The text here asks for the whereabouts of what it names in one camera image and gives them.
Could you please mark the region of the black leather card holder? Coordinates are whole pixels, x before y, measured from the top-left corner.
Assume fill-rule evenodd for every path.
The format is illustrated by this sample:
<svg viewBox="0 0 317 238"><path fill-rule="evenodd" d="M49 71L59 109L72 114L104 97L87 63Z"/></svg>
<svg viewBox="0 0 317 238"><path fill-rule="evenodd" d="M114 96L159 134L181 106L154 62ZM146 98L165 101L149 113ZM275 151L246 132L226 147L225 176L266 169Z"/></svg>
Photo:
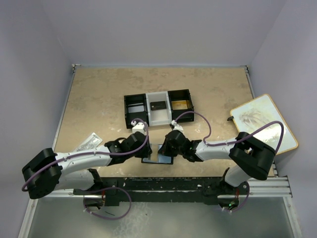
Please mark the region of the black leather card holder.
<svg viewBox="0 0 317 238"><path fill-rule="evenodd" d="M162 147L162 144L150 144L152 154L141 160L141 163L144 164L163 164L163 165L172 165L173 157L164 156L159 154L158 151Z"/></svg>

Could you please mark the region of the black and white organizer tray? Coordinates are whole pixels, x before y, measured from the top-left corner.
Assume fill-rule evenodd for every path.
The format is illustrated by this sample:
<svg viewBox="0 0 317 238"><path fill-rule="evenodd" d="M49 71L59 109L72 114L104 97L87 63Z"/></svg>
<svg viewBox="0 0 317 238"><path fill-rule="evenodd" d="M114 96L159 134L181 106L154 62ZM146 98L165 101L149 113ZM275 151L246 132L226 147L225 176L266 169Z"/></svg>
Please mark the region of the black and white organizer tray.
<svg viewBox="0 0 317 238"><path fill-rule="evenodd" d="M139 118L148 126L194 121L194 105L188 89L161 91L124 96L124 116L127 129Z"/></svg>

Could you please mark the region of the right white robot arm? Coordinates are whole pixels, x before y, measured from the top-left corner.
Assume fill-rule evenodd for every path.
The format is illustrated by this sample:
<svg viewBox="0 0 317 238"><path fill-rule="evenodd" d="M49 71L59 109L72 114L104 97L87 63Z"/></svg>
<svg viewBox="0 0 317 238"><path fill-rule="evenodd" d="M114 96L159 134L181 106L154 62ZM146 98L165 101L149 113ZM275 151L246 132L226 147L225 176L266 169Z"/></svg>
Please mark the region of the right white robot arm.
<svg viewBox="0 0 317 238"><path fill-rule="evenodd" d="M232 187L238 187L251 178L267 180L276 155L275 149L246 132L216 145L207 145L202 140L189 140L179 130L165 136L158 153L167 157L180 155L190 162L231 159L236 166L225 172L223 180Z"/></svg>

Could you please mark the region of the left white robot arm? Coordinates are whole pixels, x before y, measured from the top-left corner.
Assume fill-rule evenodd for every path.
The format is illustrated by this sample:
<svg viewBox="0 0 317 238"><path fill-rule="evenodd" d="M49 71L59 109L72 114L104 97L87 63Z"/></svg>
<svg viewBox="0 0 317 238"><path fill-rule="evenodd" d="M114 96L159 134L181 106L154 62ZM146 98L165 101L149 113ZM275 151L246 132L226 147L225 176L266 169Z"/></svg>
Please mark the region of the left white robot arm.
<svg viewBox="0 0 317 238"><path fill-rule="evenodd" d="M151 153L148 134L139 131L84 151L55 153L46 148L22 168L25 183L21 190L31 199L61 189L90 190L101 183L96 167L122 164L133 157L146 158Z"/></svg>

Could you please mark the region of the clear plastic card sleeve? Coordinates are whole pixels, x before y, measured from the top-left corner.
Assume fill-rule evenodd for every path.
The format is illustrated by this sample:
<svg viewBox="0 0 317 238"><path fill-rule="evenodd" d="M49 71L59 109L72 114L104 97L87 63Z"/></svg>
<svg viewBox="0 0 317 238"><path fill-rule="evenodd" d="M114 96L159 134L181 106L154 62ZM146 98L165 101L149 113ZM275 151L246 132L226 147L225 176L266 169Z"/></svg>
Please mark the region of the clear plastic card sleeve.
<svg viewBox="0 0 317 238"><path fill-rule="evenodd" d="M93 132L79 146L77 146L73 152L95 149L102 143L102 141L103 140Z"/></svg>

